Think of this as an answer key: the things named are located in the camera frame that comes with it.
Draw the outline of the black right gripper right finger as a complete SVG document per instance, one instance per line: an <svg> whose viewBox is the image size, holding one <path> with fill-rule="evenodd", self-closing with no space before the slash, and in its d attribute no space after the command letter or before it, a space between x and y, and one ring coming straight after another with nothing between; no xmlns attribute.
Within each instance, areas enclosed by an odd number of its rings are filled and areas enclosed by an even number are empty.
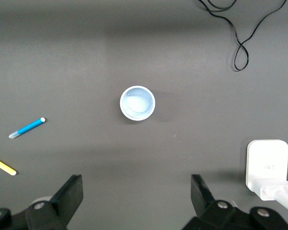
<svg viewBox="0 0 288 230"><path fill-rule="evenodd" d="M235 230L235 208L227 201L216 200L199 174L191 176L191 201L196 216L182 230Z"/></svg>

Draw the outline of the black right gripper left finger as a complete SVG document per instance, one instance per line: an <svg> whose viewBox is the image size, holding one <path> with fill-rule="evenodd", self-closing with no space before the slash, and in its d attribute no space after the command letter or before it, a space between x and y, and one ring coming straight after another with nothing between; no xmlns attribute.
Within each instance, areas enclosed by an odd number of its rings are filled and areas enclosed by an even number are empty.
<svg viewBox="0 0 288 230"><path fill-rule="evenodd" d="M72 175L50 200L34 202L26 211L29 230L67 230L83 200L81 175Z"/></svg>

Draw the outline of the blue marker with clear cap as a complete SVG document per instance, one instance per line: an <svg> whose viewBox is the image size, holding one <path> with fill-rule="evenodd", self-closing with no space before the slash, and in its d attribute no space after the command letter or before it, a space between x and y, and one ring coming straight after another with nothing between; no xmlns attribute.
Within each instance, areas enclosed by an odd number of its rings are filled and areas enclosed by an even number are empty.
<svg viewBox="0 0 288 230"><path fill-rule="evenodd" d="M18 137L18 136L30 131L30 130L36 128L37 126L45 123L45 121L46 121L46 119L44 117L41 117L38 120L36 120L36 121L34 121L34 122L32 122L32 123L20 128L19 130L9 134L8 138L9 139L14 139L14 138L16 138L16 137Z"/></svg>

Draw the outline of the yellow marker with clear cap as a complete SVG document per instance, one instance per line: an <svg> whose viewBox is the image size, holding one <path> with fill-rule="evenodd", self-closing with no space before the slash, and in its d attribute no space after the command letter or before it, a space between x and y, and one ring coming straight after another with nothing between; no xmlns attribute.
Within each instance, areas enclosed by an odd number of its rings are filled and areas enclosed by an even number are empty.
<svg viewBox="0 0 288 230"><path fill-rule="evenodd" d="M11 168L7 164L3 163L2 161L0 161L0 169L2 169L3 171L5 171L7 174L11 176L15 176L17 174L17 171L15 169Z"/></svg>

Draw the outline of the white power adapter box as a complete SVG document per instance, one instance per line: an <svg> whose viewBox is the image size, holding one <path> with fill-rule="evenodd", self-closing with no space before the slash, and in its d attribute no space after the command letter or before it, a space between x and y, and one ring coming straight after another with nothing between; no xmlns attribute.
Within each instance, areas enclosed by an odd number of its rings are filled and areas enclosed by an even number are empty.
<svg viewBox="0 0 288 230"><path fill-rule="evenodd" d="M247 146L246 186L262 200L288 185L288 144L279 139L253 140Z"/></svg>

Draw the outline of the translucent blue plastic cup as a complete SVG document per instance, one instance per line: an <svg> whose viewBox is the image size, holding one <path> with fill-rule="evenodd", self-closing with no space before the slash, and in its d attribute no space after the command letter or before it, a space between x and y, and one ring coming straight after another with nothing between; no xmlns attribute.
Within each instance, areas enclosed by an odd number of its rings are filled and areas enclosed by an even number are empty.
<svg viewBox="0 0 288 230"><path fill-rule="evenodd" d="M144 86L131 86L120 97L120 109L132 121L143 121L155 110L156 100L153 93Z"/></svg>

